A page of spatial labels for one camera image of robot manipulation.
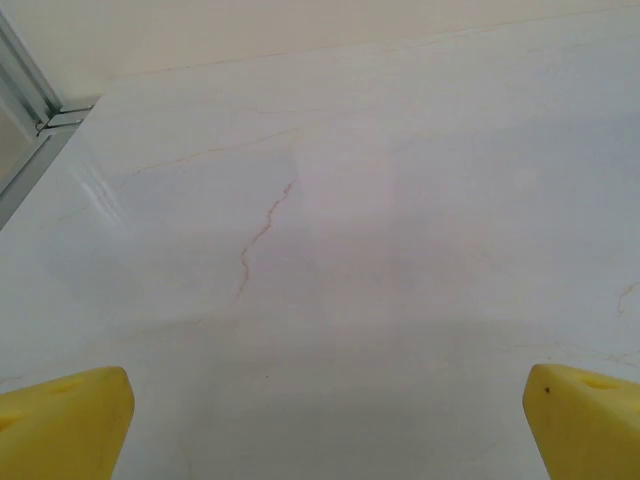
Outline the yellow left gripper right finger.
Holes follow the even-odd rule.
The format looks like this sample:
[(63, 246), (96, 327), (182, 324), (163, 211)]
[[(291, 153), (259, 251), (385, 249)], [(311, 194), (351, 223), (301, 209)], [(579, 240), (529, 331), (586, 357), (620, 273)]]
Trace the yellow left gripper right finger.
[(522, 402), (550, 480), (640, 480), (640, 383), (537, 364)]

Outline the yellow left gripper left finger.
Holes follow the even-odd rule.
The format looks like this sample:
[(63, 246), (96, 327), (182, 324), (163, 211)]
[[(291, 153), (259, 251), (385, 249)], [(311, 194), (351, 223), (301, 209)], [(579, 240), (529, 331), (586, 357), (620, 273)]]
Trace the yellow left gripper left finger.
[(133, 415), (116, 366), (0, 394), (0, 480), (111, 480)]

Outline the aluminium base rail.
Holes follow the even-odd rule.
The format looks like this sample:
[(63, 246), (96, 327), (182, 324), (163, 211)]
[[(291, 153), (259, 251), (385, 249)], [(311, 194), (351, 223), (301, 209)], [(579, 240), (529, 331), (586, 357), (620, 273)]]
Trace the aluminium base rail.
[(36, 135), (35, 143), (20, 157), (9, 173), (0, 180), (0, 231), (79, 126), (75, 129), (62, 130), (40, 137)]

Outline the small metal corner bracket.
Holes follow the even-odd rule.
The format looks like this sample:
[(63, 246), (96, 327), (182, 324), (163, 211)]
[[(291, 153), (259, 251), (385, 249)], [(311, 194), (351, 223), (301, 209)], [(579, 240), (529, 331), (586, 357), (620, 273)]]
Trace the small metal corner bracket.
[(36, 135), (40, 137), (62, 130), (75, 129), (84, 122), (92, 109), (93, 105), (82, 108), (61, 110), (45, 123), (39, 124)]

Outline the aluminium corner post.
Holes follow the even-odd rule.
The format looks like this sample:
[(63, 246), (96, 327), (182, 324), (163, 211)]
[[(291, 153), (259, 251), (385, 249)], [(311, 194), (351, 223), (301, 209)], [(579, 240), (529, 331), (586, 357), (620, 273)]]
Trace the aluminium corner post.
[(1, 8), (0, 78), (34, 122), (45, 123), (61, 110), (60, 98)]

